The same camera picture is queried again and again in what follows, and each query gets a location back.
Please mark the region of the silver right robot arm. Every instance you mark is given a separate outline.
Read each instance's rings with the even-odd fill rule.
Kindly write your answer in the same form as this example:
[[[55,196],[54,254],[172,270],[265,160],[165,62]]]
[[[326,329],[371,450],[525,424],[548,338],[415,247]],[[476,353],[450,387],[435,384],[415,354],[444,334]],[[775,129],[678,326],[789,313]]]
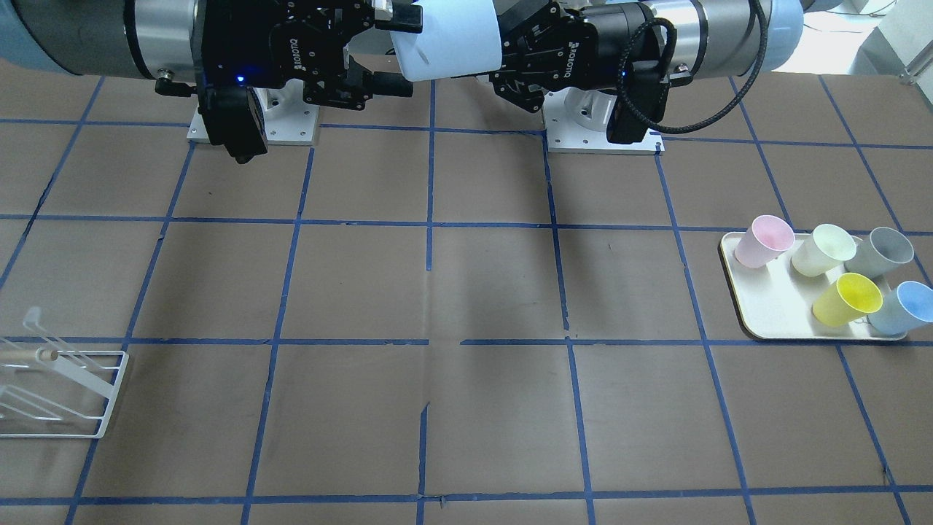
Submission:
[[[360,111],[410,97],[402,74],[348,50],[369,30],[419,34],[411,1],[4,1],[2,57],[27,69],[165,79],[167,96],[304,85],[308,104]]]

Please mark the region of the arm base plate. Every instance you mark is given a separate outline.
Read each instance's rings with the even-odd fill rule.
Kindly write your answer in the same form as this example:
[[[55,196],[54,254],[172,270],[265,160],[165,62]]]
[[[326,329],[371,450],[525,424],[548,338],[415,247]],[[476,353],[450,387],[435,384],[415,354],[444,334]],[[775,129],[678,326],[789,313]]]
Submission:
[[[305,102],[302,81],[290,80],[281,89],[253,88],[263,110],[269,149],[271,145],[310,147],[316,143],[319,107]],[[192,117],[187,139],[212,145],[199,109]]]
[[[543,104],[547,150],[560,154],[655,155],[664,153],[662,136],[653,131],[629,145],[609,142],[606,129],[616,97],[567,87],[549,92]]]

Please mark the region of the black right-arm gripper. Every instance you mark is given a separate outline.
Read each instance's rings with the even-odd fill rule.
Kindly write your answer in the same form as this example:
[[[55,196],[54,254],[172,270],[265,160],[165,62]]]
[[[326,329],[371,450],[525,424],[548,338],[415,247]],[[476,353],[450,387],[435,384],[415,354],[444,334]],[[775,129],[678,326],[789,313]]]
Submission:
[[[370,1],[207,1],[200,41],[200,89],[281,89],[305,84],[303,99],[317,106],[363,110],[374,96],[410,98],[403,74],[369,71],[348,44],[377,29],[423,32],[420,4]]]

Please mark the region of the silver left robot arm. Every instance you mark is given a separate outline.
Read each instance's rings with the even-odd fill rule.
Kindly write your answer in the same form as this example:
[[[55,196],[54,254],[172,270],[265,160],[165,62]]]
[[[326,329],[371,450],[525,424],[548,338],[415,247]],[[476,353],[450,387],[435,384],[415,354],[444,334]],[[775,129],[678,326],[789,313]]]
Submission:
[[[606,1],[570,7],[560,1],[520,1],[499,15],[503,57],[489,80],[497,96],[526,111],[542,109],[545,93],[566,88],[615,90],[620,61],[662,59],[664,19],[676,30],[670,70],[686,67],[694,79],[743,76],[761,60],[770,71],[786,63],[803,32],[808,1]]]

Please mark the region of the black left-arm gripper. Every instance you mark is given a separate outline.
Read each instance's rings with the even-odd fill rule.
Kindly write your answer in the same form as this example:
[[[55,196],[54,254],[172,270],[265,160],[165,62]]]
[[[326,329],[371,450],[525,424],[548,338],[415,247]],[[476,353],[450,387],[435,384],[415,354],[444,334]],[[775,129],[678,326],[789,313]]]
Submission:
[[[615,90],[621,53],[639,27],[639,3],[567,9],[557,1],[520,1],[497,20],[502,60],[490,73],[493,90],[534,113],[547,92]]]

